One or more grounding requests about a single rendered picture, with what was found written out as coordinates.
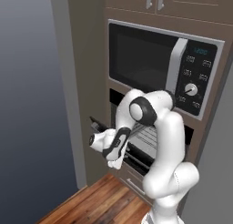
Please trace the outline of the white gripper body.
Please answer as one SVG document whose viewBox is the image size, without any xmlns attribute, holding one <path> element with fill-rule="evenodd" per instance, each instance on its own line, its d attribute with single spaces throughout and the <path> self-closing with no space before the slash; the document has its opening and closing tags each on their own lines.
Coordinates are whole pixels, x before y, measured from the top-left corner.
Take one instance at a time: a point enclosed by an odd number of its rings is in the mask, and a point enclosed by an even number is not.
<svg viewBox="0 0 233 224">
<path fill-rule="evenodd" d="M 120 170 L 121 167 L 122 167 L 122 163 L 123 163 L 123 159 L 122 158 L 118 158 L 117 160 L 108 161 L 107 165 L 110 168 L 114 168 L 114 169 Z"/>
</svg>

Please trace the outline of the brown tall cabinet housing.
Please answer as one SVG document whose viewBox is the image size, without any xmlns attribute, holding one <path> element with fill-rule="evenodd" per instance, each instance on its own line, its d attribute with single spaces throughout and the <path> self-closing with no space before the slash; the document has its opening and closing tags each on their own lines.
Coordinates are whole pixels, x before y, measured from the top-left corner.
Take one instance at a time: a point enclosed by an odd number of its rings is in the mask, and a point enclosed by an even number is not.
<svg viewBox="0 0 233 224">
<path fill-rule="evenodd" d="M 157 12 L 157 0 L 154 13 L 108 8 L 106 0 L 68 0 L 68 6 L 88 185 L 94 184 L 107 173 L 103 158 L 88 146 L 88 139 L 92 134 L 90 117 L 109 125 L 111 123 L 110 88 L 121 94 L 129 90 L 127 86 L 110 80 L 106 72 L 107 20 L 112 18 L 184 34 L 216 38 L 225 42 L 203 118 L 197 120 L 185 113 L 182 114 L 185 124 L 194 129 L 187 160 L 197 164 L 218 106 L 218 97 L 233 62 L 233 25 L 160 15 Z"/>
</svg>

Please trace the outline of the black oven door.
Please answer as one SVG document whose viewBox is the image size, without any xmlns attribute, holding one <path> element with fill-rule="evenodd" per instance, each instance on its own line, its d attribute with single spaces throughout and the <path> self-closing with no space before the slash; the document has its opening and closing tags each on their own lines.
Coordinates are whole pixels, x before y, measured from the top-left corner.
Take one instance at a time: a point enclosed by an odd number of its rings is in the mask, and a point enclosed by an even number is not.
<svg viewBox="0 0 233 224">
<path fill-rule="evenodd" d="M 124 161 L 141 175 L 146 175 L 154 159 L 128 142 Z"/>
</svg>

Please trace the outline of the black microwave door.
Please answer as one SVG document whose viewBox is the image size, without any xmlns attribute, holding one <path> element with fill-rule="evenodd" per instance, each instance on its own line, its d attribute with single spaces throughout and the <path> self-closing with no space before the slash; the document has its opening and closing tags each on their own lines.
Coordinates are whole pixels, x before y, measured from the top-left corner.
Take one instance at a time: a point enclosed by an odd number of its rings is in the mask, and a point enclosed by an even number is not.
<svg viewBox="0 0 233 224">
<path fill-rule="evenodd" d="M 145 92 L 166 89 L 171 52 L 180 37 L 110 23 L 109 76 Z"/>
</svg>

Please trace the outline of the metal oven rack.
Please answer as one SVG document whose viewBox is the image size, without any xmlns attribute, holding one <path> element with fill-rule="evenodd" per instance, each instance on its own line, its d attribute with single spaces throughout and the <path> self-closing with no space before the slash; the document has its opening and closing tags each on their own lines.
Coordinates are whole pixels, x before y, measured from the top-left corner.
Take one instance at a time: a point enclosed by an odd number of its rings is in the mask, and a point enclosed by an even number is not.
<svg viewBox="0 0 233 224">
<path fill-rule="evenodd" d="M 157 154 L 157 131 L 154 127 L 145 127 L 136 123 L 129 142 L 152 158 Z"/>
</svg>

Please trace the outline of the white microwave knob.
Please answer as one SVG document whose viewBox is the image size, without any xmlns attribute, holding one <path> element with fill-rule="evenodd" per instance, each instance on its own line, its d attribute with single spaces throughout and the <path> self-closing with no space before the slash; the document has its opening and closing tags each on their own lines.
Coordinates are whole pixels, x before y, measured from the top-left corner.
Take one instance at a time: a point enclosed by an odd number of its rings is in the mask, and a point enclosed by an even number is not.
<svg viewBox="0 0 233 224">
<path fill-rule="evenodd" d="M 185 93 L 193 97 L 198 93 L 198 88 L 195 84 L 189 83 L 185 86 Z"/>
</svg>

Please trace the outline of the brown drawer front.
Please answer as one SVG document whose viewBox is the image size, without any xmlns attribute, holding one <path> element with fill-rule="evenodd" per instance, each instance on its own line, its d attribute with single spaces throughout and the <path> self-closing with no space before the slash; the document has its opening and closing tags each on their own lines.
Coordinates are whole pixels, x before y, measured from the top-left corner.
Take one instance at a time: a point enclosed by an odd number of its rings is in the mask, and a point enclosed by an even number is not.
<svg viewBox="0 0 233 224">
<path fill-rule="evenodd" d="M 139 197 L 141 197 L 149 206 L 151 206 L 153 204 L 153 200 L 150 199 L 146 193 L 145 195 L 142 195 L 140 192 L 138 192 L 137 190 L 135 190 L 134 188 L 132 188 L 128 183 L 127 183 L 127 179 L 128 178 L 134 178 L 134 179 L 138 179 L 142 182 L 143 180 L 143 176 L 140 175 L 137 171 L 135 171 L 134 169 L 132 169 L 131 167 L 129 167 L 127 164 L 124 164 L 122 166 L 122 168 L 117 172 L 118 177 L 120 178 L 120 180 L 127 185 L 130 189 L 132 189 Z"/>
</svg>

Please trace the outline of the black built-in oven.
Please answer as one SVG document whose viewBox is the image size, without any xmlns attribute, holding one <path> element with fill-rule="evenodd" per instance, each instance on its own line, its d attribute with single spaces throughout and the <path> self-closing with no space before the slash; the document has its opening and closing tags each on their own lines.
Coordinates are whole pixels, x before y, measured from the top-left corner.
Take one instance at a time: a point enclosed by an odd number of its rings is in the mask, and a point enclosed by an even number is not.
<svg viewBox="0 0 233 224">
<path fill-rule="evenodd" d="M 117 107 L 122 101 L 124 95 L 117 92 L 116 90 L 110 88 L 109 90 L 109 102 L 111 106 L 111 127 L 116 127 L 116 112 Z M 193 136 L 194 130 L 188 126 L 185 126 L 185 158 L 183 161 L 186 160 L 188 148 L 191 142 L 191 138 Z"/>
</svg>

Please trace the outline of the silver black microwave oven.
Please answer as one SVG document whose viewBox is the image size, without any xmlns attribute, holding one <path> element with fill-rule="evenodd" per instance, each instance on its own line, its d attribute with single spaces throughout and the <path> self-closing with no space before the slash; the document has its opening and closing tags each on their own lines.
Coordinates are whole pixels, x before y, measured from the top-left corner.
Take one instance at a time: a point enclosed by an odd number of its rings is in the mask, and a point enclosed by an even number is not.
<svg viewBox="0 0 233 224">
<path fill-rule="evenodd" d="M 113 19 L 107 21 L 107 32 L 110 23 L 187 39 L 187 47 L 180 63 L 176 92 L 173 94 L 176 97 L 176 107 L 181 112 L 200 120 L 204 116 L 224 42 Z M 198 88 L 198 93 L 193 97 L 185 93 L 185 86 L 189 83 L 195 84 Z"/>
</svg>

